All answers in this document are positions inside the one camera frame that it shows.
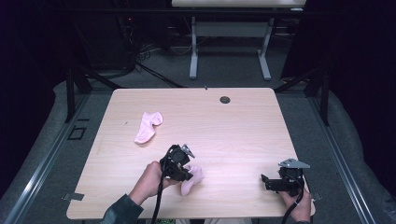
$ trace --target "dark green sleeve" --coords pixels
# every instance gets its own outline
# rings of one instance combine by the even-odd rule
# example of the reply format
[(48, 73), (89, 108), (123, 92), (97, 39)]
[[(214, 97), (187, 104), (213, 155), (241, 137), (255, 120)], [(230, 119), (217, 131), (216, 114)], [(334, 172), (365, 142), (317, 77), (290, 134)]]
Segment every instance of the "dark green sleeve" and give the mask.
[(134, 201), (132, 201), (128, 195), (124, 194), (115, 203), (113, 203), (105, 212), (102, 224), (135, 224), (137, 218), (143, 212), (143, 208)]

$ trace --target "gray carpet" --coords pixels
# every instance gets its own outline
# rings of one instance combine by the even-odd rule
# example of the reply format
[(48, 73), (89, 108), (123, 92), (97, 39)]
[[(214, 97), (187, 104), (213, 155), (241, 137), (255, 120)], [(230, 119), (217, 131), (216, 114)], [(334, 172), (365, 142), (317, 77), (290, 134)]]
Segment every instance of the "gray carpet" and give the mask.
[[(264, 81), (256, 50), (261, 42), (253, 38), (214, 38), (205, 40), (199, 48), (198, 77), (190, 80), (190, 54), (154, 50), (142, 62), (186, 87), (269, 87), (282, 84), (279, 79), (290, 41), (274, 37), (267, 52), (267, 62), (273, 76)], [(168, 88), (168, 86), (139, 69), (131, 74), (111, 79), (127, 88)], [(96, 80), (91, 80), (94, 91), (89, 96), (80, 96), (85, 104), (78, 111), (71, 126), (86, 128), (81, 140), (67, 140), (70, 131), (59, 145), (60, 153), (52, 164), (45, 182), (24, 214), (23, 223), (81, 223), (69, 220), (66, 215), (68, 201), (62, 200), (66, 192), (74, 192), (79, 175), (91, 149), (92, 142), (105, 113), (111, 90)], [(312, 191), (323, 197), (315, 202), (315, 223), (361, 223), (361, 218), (350, 198), (345, 182), (334, 162), (332, 147), (316, 117), (313, 106), (316, 100), (307, 99), (297, 86), (291, 91), (277, 94), (291, 140), (301, 161), (311, 165), (305, 171), (306, 181)], [(6, 222), (28, 181), (42, 159), (52, 150), (66, 118), (65, 84), (55, 88), (57, 101), (49, 119), (32, 148), (6, 195), (0, 202), (0, 221)], [(378, 184), (375, 176), (362, 159), (361, 143), (347, 113), (336, 96), (331, 94), (329, 104), (330, 130), (346, 158), (350, 171), (361, 188), (361, 193), (372, 212), (376, 223), (396, 223), (390, 215), (393, 203), (386, 191)], [(255, 220), (258, 223), (280, 223), (280, 218)], [(86, 223), (98, 223), (87, 220)]]

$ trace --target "person's left hand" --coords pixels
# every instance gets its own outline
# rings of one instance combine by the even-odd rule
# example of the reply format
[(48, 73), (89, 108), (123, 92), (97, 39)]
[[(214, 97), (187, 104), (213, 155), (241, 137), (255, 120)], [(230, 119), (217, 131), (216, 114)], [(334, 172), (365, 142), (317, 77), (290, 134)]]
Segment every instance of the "person's left hand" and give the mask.
[[(157, 195), (162, 173), (159, 162), (153, 161), (150, 163), (140, 176), (139, 180), (137, 180), (134, 189), (129, 193), (129, 197), (132, 201), (141, 205), (147, 198)], [(163, 188), (166, 189), (167, 187), (177, 183), (178, 181), (176, 180), (164, 178)]]

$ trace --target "white desk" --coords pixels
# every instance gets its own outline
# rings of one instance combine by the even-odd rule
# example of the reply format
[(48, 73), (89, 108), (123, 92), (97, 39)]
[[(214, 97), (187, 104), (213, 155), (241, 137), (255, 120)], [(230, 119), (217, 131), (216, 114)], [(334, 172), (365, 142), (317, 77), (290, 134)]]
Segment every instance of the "white desk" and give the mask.
[[(293, 8), (304, 7), (305, 0), (173, 0), (173, 7), (262, 7), (262, 8)], [(265, 52), (272, 33), (272, 22), (204, 22), (196, 21), (192, 17), (191, 22), (191, 66), (190, 78), (197, 77), (198, 49), (197, 36), (249, 36), (263, 37), (262, 48), (258, 56), (262, 68), (262, 76), (265, 80), (271, 80), (270, 71)]]
[[(228, 96), (223, 104), (219, 98)], [(134, 138), (144, 112), (161, 112), (163, 124), (144, 145)], [(282, 217), (279, 195), (266, 190), (261, 174), (279, 179), (280, 161), (296, 153), (271, 89), (129, 89), (114, 91), (67, 216), (102, 218), (129, 193), (146, 165), (173, 144), (188, 144), (205, 179), (181, 196), (180, 184), (163, 192), (158, 218)], [(156, 197), (143, 202), (151, 218)]]

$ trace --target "pink cloth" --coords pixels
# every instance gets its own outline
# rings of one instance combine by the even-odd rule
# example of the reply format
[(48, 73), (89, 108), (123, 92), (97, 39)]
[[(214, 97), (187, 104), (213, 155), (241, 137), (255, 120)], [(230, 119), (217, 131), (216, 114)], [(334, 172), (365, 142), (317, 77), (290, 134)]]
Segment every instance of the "pink cloth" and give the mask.
[(185, 168), (189, 170), (189, 173), (192, 174), (193, 177), (190, 180), (185, 180), (181, 183), (182, 196), (188, 195), (192, 186), (198, 184), (205, 178), (201, 167), (186, 165)]
[(163, 116), (160, 112), (155, 113), (143, 113), (143, 118), (140, 123), (139, 133), (137, 134), (134, 141), (137, 144), (147, 143), (155, 134), (154, 125), (160, 125), (163, 123)]

